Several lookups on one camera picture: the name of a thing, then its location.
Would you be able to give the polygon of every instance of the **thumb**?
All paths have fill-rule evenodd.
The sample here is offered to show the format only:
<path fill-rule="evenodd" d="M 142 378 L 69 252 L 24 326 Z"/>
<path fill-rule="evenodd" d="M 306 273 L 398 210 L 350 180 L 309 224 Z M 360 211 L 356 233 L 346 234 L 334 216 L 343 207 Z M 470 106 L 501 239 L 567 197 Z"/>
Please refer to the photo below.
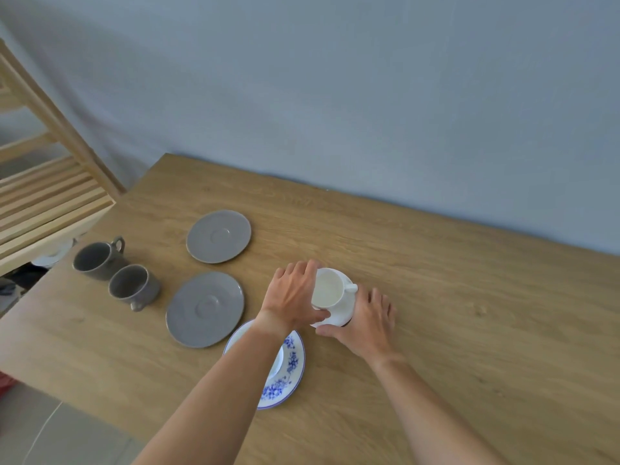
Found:
<path fill-rule="evenodd" d="M 316 334 L 319 336 L 327 336 L 329 338 L 339 339 L 341 329 L 342 328 L 335 325 L 321 325 L 317 326 Z"/>

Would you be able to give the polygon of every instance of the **left arm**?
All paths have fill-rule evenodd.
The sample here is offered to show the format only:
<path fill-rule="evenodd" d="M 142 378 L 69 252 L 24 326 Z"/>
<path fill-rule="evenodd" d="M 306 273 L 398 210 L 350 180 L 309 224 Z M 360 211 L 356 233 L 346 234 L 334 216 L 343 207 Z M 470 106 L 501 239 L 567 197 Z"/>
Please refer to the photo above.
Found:
<path fill-rule="evenodd" d="M 198 382 L 134 465 L 235 461 L 284 339 L 329 315 L 310 303 L 318 266 L 311 260 L 276 271 L 252 326 Z"/>

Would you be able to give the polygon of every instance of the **hand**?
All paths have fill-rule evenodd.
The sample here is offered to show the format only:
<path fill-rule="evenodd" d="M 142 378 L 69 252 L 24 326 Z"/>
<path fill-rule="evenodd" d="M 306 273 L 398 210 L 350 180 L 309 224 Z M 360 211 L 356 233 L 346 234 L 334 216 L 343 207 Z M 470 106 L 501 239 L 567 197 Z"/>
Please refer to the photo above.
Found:
<path fill-rule="evenodd" d="M 382 295 L 377 288 L 368 293 L 368 289 L 359 284 L 349 324 L 344 327 L 321 325 L 316 328 L 316 334 L 336 338 L 374 368 L 385 359 L 400 356 L 392 344 L 395 324 L 396 307 L 387 295 Z"/>
<path fill-rule="evenodd" d="M 315 310 L 311 303 L 318 268 L 314 259 L 290 263 L 285 270 L 278 268 L 255 324 L 286 337 L 294 329 L 328 318 L 328 310 Z"/>

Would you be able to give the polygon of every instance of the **white cable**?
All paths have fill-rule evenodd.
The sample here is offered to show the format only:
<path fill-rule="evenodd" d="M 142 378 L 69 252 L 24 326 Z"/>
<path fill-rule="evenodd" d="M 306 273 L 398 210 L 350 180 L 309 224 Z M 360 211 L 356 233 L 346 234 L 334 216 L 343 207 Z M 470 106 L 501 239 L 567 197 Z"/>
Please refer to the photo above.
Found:
<path fill-rule="evenodd" d="M 32 445 L 30 446 L 30 448 L 28 449 L 27 453 L 26 453 L 26 457 L 24 457 L 24 460 L 22 461 L 22 465 L 26 465 L 26 460 L 28 459 L 28 456 L 30 455 L 30 452 L 32 452 L 32 449 L 35 448 L 35 444 L 36 441 L 39 439 L 39 436 L 41 436 L 43 429 L 45 429 L 45 426 L 47 426 L 47 423 L 50 422 L 51 417 L 54 415 L 54 413 L 56 411 L 58 411 L 58 408 L 63 404 L 63 402 L 60 402 L 58 404 L 58 406 L 56 406 L 54 408 L 54 411 L 51 412 L 50 416 L 45 420 L 45 422 L 43 423 L 43 426 L 41 426 L 41 430 L 39 431 L 39 433 L 36 435 L 35 440 L 32 442 Z"/>

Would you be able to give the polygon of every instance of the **mug handle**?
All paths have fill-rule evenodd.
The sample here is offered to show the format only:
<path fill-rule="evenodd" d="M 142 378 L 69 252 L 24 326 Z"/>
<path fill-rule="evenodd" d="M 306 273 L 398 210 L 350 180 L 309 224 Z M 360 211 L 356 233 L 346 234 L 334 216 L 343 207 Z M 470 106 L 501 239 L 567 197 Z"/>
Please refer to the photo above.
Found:
<path fill-rule="evenodd" d="M 140 312 L 146 306 L 144 303 L 131 302 L 131 311 L 132 312 Z"/>
<path fill-rule="evenodd" d="M 114 248 L 116 248 L 120 254 L 123 254 L 123 251 L 125 251 L 125 239 L 122 236 L 117 236 L 116 238 L 114 238 L 114 240 L 112 240 L 112 243 L 110 244 L 114 246 Z"/>

